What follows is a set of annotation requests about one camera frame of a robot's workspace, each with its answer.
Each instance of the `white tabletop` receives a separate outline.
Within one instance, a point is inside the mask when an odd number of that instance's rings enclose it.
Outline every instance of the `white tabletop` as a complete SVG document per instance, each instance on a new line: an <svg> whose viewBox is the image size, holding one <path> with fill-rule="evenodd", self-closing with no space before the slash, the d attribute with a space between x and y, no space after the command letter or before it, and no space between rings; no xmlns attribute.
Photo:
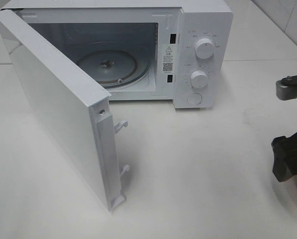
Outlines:
<svg viewBox="0 0 297 239"><path fill-rule="evenodd" d="M224 62L211 109L111 103L131 170L108 213L0 65L0 238L297 239L297 190L274 178L270 146L297 131L297 100L275 96L295 74L297 60Z"/></svg>
<svg viewBox="0 0 297 239"><path fill-rule="evenodd" d="M225 61L297 59L297 46L250 0L226 0L234 20ZM0 37L0 64L11 63Z"/></svg>

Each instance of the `white microwave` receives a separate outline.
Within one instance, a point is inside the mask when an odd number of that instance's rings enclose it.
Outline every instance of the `white microwave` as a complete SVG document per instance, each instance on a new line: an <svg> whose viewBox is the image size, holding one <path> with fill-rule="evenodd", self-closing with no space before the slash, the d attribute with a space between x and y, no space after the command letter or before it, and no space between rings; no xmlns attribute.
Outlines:
<svg viewBox="0 0 297 239"><path fill-rule="evenodd" d="M128 167L109 100L212 106L232 18L223 0L11 0L0 33L30 105L111 210Z"/></svg>

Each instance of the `open door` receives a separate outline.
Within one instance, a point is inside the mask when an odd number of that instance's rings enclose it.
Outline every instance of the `open door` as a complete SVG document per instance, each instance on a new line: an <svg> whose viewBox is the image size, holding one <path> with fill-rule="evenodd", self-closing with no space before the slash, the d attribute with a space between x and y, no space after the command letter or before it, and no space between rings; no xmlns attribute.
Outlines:
<svg viewBox="0 0 297 239"><path fill-rule="evenodd" d="M0 11L0 33L39 120L111 210L124 200L114 135L127 122L114 127L110 93L13 11Z"/></svg>

